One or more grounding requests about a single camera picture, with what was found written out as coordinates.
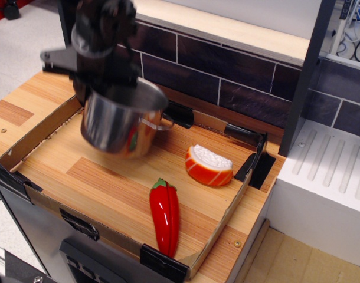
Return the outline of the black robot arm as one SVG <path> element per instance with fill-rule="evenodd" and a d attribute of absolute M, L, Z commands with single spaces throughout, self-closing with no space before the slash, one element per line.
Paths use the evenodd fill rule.
<path fill-rule="evenodd" d="M 59 1 L 65 48 L 43 51 L 46 72 L 67 74 L 84 105 L 92 89 L 135 86 L 140 68 L 129 38 L 137 33 L 132 1 Z"/>

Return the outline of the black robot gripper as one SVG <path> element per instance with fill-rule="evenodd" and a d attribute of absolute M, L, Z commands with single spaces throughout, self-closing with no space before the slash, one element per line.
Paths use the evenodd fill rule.
<path fill-rule="evenodd" d="M 91 85 L 123 85 L 136 87 L 140 66 L 129 46 L 117 45 L 104 52 L 83 52 L 73 45 L 46 50 L 40 54 L 46 72 L 71 74 L 73 88 L 82 107 L 86 105 Z"/>

